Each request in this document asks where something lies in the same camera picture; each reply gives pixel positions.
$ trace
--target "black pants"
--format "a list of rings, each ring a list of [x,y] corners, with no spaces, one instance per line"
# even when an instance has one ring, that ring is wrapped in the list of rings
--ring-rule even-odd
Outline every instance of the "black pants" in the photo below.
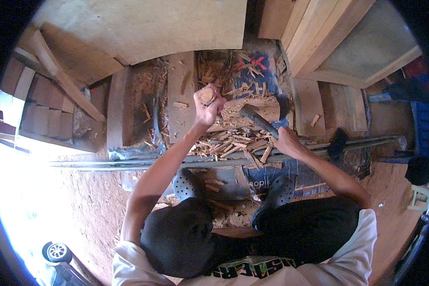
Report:
[[[152,212],[140,243],[157,272],[181,278],[203,275],[247,255],[293,259],[297,266],[320,263],[349,240],[359,211],[353,200],[339,196],[302,200],[258,216],[255,224],[263,235],[232,238],[211,233],[213,217],[207,202],[188,198]]]

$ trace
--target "white t-shirt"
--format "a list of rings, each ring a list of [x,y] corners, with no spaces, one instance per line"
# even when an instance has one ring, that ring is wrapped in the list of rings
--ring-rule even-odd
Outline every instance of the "white t-shirt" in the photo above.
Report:
[[[327,263],[294,268],[290,259],[248,256],[220,265],[219,272],[210,276],[184,279],[178,285],[368,285],[376,240],[375,212],[362,209],[355,232]],[[113,254],[113,286],[175,285],[151,267],[143,249],[134,243],[120,241]]]

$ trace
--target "car wheel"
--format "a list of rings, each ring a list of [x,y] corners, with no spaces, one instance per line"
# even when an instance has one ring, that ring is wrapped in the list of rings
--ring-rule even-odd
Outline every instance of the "car wheel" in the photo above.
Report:
[[[66,262],[70,263],[73,255],[71,250],[63,243],[53,243],[51,244],[46,251],[47,258],[49,261],[57,262]]]

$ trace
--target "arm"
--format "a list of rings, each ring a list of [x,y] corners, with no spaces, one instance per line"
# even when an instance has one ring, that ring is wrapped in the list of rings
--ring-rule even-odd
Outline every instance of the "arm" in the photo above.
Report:
[[[215,91],[216,100],[205,107],[197,99],[198,92],[194,94],[197,115],[192,128],[151,165],[133,188],[127,200],[122,228],[123,240],[140,245],[140,229],[146,217],[172,181],[194,143],[215,123],[216,115],[221,111],[226,99],[221,97],[216,86],[210,86]]]
[[[352,199],[361,209],[370,208],[369,195],[357,181],[303,146],[291,129],[280,127],[278,134],[279,139],[272,138],[272,141],[280,152],[307,164],[334,194]]]

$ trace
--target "axe handle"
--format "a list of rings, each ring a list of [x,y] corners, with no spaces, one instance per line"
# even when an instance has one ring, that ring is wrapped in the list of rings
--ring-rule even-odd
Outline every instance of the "axe handle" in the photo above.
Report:
[[[275,127],[273,127],[273,125],[270,124],[267,120],[265,120],[262,116],[260,116],[259,114],[250,113],[245,113],[244,116],[259,125],[262,129],[270,132],[271,135],[278,139],[278,130],[275,129]]]

